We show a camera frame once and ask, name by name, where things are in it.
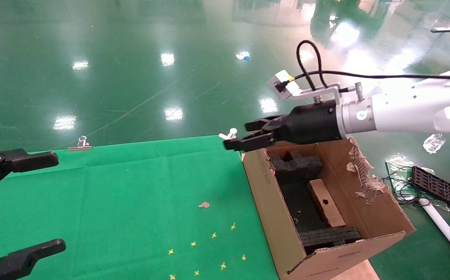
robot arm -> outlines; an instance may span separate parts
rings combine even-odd
[[[351,133],[366,131],[407,131],[450,133],[450,80],[424,80],[414,87],[393,93],[381,93],[358,100],[342,102],[339,85],[317,90],[301,90],[296,82],[278,88],[288,81],[285,70],[269,81],[280,100],[314,97],[315,103],[296,106],[288,115],[273,115],[245,124],[245,137],[223,142],[226,149],[252,151],[285,140],[295,144],[312,144],[347,138]],[[334,94],[322,101],[320,94]]]

glossy green floor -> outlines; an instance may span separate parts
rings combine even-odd
[[[266,81],[299,73],[302,39],[317,42],[324,69],[441,73],[450,33],[429,30],[448,21],[450,0],[1,0],[0,149],[217,135],[287,113],[298,103],[279,102]],[[302,59],[315,69],[310,49]],[[371,94],[411,82],[363,85]],[[428,136],[356,138],[380,177],[399,154],[450,181],[450,135],[435,155],[422,148]],[[418,231],[373,257],[375,270],[383,280],[450,279],[449,243],[421,209],[405,211]]]

black cable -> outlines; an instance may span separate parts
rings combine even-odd
[[[411,204],[413,206],[423,206],[422,204],[420,204],[419,200],[421,198],[426,198],[427,200],[429,200],[429,203],[426,205],[431,204],[431,201],[434,200],[433,198],[427,197],[427,195],[422,192],[420,189],[417,188],[417,186],[415,186],[413,183],[408,182],[406,180],[401,180],[398,178],[393,178],[392,175],[394,175],[396,172],[403,170],[405,168],[411,168],[410,166],[403,166],[398,168],[397,170],[395,170],[393,173],[389,174],[387,177],[381,178],[381,180],[389,180],[391,183],[391,190],[392,190],[392,194],[394,195],[394,198],[396,198],[396,200],[398,201],[399,205],[407,205],[407,204]],[[400,188],[398,191],[396,191],[396,188],[394,186],[394,184],[392,183],[392,180],[394,181],[398,181],[401,183],[404,183],[404,185],[402,186],[402,188]],[[412,187],[413,190],[415,191],[416,195],[414,198],[412,199],[406,199],[402,193],[403,189],[406,187]]]
[[[305,69],[305,67],[303,66],[303,63],[301,62],[301,54],[300,54],[300,49],[301,49],[301,46],[303,45],[303,44],[310,44],[310,46],[314,49],[314,51],[315,51],[315,54],[317,55],[317,63],[318,63],[318,73],[319,73],[319,77],[320,77],[320,81],[321,81],[321,83],[322,83],[322,85],[325,87],[325,88],[327,88],[328,87],[328,85],[327,85],[327,83],[325,82],[325,80],[323,79],[323,71],[322,71],[322,67],[321,67],[321,55],[320,55],[320,52],[319,52],[319,50],[318,50],[318,48],[317,48],[317,46],[314,44],[314,42],[312,42],[312,41],[310,41],[310,40],[303,40],[303,41],[301,41],[299,44],[298,44],[298,47],[296,48],[296,58],[298,58],[298,64],[299,64],[299,67],[301,68],[301,71],[303,71],[303,74],[305,74],[307,77],[308,76],[310,76],[310,74],[307,74],[306,73],[306,69]]]
[[[310,88],[312,89],[312,91],[315,91],[316,90],[316,87],[315,87],[315,85],[313,84],[313,81],[312,81],[312,79],[310,78],[310,75],[308,74],[308,73],[306,73],[306,69],[305,69],[305,66],[303,66],[303,62],[301,61],[301,46],[304,44],[304,43],[307,43],[307,40],[304,40],[304,41],[301,41],[299,44],[298,44],[298,47],[296,48],[296,58],[298,59],[298,64],[299,64],[299,68],[301,68],[301,71],[302,71],[302,73],[303,73],[303,76],[306,78],[306,80],[308,81],[308,84],[310,85]]]
[[[390,78],[415,78],[415,79],[442,79],[442,80],[450,80],[450,76],[439,76],[439,75],[422,75],[422,74],[401,74],[401,75],[362,75],[362,74],[354,74],[343,71],[332,71],[332,70],[323,70],[321,71],[323,74],[334,74],[334,75],[342,75],[342,76],[351,76],[357,78],[366,78],[366,79],[390,79]],[[319,71],[311,71],[307,72],[307,75],[319,74]],[[298,75],[294,77],[295,80],[299,78],[303,78],[305,74]]]

cardboard box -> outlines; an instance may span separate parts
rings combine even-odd
[[[267,154],[283,157],[290,150],[320,158],[319,178],[344,223],[356,227],[363,240],[306,254]],[[247,152],[243,164],[280,280],[332,279],[415,231],[389,188],[369,177],[372,167],[354,138],[312,145],[279,143]]]

green cloth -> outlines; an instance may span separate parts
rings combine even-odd
[[[0,257],[66,241],[29,280],[278,280],[240,156],[216,136],[57,154],[0,182]]]

